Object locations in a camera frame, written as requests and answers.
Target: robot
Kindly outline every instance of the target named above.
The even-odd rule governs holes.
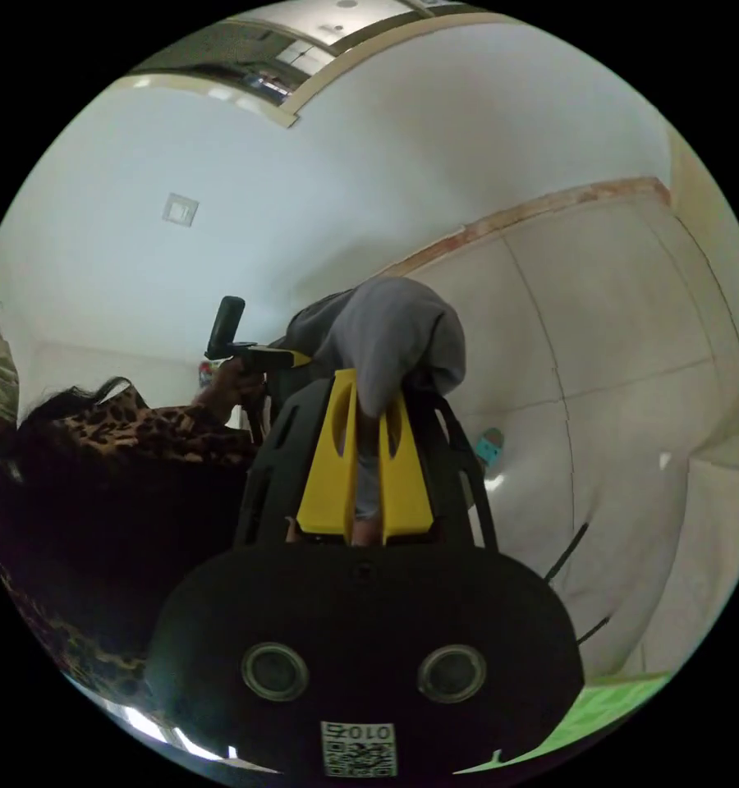
[[[241,355],[273,389],[307,359],[234,343],[243,308],[223,300],[206,357]],[[381,419],[377,547],[349,547],[355,371],[277,405],[264,438],[251,422],[262,445],[232,550],[186,577],[158,620],[146,677],[167,716],[211,752],[301,780],[404,785],[536,748],[583,688],[578,639],[548,579],[498,552],[448,403],[400,391]]]

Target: floor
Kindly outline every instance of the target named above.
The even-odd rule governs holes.
[[[714,276],[655,198],[522,223],[415,272],[458,310],[471,440],[506,438],[488,495],[500,548],[540,574],[589,530],[554,588],[588,678],[643,672],[688,456],[739,429],[739,343]]]

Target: black handle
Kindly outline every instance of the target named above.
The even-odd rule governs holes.
[[[213,321],[213,328],[211,328],[211,337],[205,351],[206,359],[220,361],[236,355],[236,332],[245,307],[246,302],[237,295],[225,295],[222,298],[216,319]]]

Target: yellow bracket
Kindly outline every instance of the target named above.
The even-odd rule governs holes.
[[[389,537],[426,534],[433,511],[402,393],[381,417],[379,438],[383,544]]]
[[[298,510],[305,534],[350,541],[356,507],[356,371],[335,373],[328,408]]]

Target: printed number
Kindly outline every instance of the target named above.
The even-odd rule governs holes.
[[[345,729],[340,726],[328,726],[328,734],[341,737],[345,735]],[[362,728],[360,725],[351,726],[347,732],[351,739],[388,739],[392,732],[387,725],[382,725],[375,730],[375,726],[368,725]]]

